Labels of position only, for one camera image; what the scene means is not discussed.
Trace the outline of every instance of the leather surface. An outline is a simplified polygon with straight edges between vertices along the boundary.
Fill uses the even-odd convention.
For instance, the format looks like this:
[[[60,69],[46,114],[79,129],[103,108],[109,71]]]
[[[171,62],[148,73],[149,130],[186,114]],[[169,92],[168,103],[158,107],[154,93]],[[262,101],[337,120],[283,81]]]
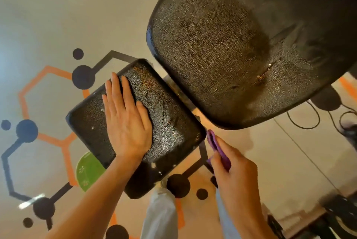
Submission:
[[[159,0],[147,43],[204,115],[239,129],[273,118],[356,61],[357,0]]]
[[[184,160],[204,140],[206,131],[146,60],[139,59],[126,66],[118,73],[122,75],[128,78],[135,99],[143,102],[153,123],[152,146],[125,187],[126,194],[137,199]],[[71,110],[66,120],[108,168],[116,155],[106,131],[102,94],[105,85]]]

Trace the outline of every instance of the floor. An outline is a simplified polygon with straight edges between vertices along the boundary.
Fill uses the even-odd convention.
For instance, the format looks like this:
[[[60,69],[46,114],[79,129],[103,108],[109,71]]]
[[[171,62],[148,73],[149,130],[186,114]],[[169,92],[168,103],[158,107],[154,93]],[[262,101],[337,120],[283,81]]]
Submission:
[[[72,82],[76,67],[93,67],[113,50],[146,58],[160,76],[166,75],[145,40],[157,1],[0,0],[0,238],[45,235],[84,194],[75,173],[87,148],[71,133],[65,115],[127,62],[112,59],[95,75],[94,85],[83,91]],[[357,109],[353,75],[345,74],[334,89],[325,91],[325,101],[313,99],[316,112],[307,103],[289,112],[305,128],[314,127],[319,114],[319,125],[310,130],[298,128],[284,113],[251,128],[225,131],[194,110],[206,128],[256,162],[262,203],[284,229],[326,196],[357,189],[357,153],[330,117],[340,128],[339,117],[348,109],[339,97],[345,106]],[[351,113],[342,119],[343,125],[356,122]],[[212,154],[208,144],[206,148]],[[199,157],[196,149],[173,173],[183,173]],[[177,200],[180,238],[222,238],[210,178],[204,166],[199,168],[189,177],[188,195]],[[203,190],[197,194],[199,189],[207,191],[207,198]],[[55,205],[49,204],[48,210],[19,208],[41,195]],[[130,200],[123,195],[110,226],[120,225],[131,239],[139,238],[149,197],[150,193]]]

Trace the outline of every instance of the finger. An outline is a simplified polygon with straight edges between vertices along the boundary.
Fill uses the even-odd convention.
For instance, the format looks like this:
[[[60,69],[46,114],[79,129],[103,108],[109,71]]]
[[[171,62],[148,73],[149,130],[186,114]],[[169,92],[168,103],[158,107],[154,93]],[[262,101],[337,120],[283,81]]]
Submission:
[[[221,161],[221,156],[218,151],[214,152],[214,155],[211,158],[211,164],[212,164],[212,168],[215,172],[217,182],[222,180],[228,174],[228,172],[223,167],[223,164]]]
[[[109,111],[110,111],[110,115],[111,116],[115,116],[116,115],[116,108],[113,102],[113,98],[112,98],[112,87],[111,87],[111,82],[109,80],[107,80],[105,82],[105,90],[107,92],[107,100],[108,100],[108,107],[109,107]]]
[[[119,83],[119,78],[118,75],[116,75],[114,72],[112,72],[112,98],[115,104],[115,108],[117,111],[123,111],[125,110],[124,106],[124,100],[123,96],[121,95],[120,91],[120,83]]]
[[[149,118],[149,113],[148,113],[146,107],[142,104],[141,101],[136,102],[136,107],[137,107],[137,110],[139,111],[144,129],[147,131],[152,131],[152,124],[151,124],[151,120]]]
[[[110,121],[110,111],[109,111],[109,107],[108,107],[108,99],[106,95],[102,95],[102,99],[103,99],[103,104],[104,104],[104,113],[105,113],[105,119],[106,121]]]
[[[133,95],[131,94],[129,81],[124,75],[121,77],[121,85],[123,86],[123,99],[125,108],[127,110],[132,110],[135,108],[135,102]]]
[[[231,145],[227,144],[219,136],[216,136],[216,139],[218,145],[221,147],[222,151],[229,158],[230,161],[236,159],[237,157],[244,157],[238,149],[233,148]]]

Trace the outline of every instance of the pants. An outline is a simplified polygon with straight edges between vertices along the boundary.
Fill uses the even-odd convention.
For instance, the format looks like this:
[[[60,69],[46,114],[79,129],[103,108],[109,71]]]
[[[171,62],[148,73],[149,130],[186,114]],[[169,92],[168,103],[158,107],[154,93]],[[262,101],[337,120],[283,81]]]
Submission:
[[[216,191],[218,213],[225,239],[240,239],[237,229],[229,218]],[[157,189],[150,200],[140,239],[178,239],[178,217],[175,196],[166,188]]]

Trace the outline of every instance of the orange hexagon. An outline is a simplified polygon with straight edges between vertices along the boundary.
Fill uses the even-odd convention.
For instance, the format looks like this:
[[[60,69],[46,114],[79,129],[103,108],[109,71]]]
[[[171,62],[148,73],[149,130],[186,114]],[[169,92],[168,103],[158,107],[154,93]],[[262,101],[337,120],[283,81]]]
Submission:
[[[25,95],[28,93],[32,88],[34,88],[45,76],[46,74],[55,74],[59,77],[63,77],[69,80],[72,80],[72,74],[70,72],[66,72],[64,70],[60,70],[55,67],[45,66],[42,71],[40,71],[35,78],[33,78],[25,87],[19,92],[19,102],[22,111],[22,117],[25,120],[30,119],[29,110],[26,103]],[[83,90],[83,97],[86,98],[89,95],[89,90]],[[68,137],[64,140],[57,139],[55,137],[51,137],[45,135],[44,133],[38,133],[38,139],[60,147],[62,150],[63,158],[65,161],[66,172],[69,184],[72,186],[78,185],[76,176],[73,171],[72,163],[71,163],[71,156],[69,153],[69,145],[76,139],[75,133],[70,133]]]

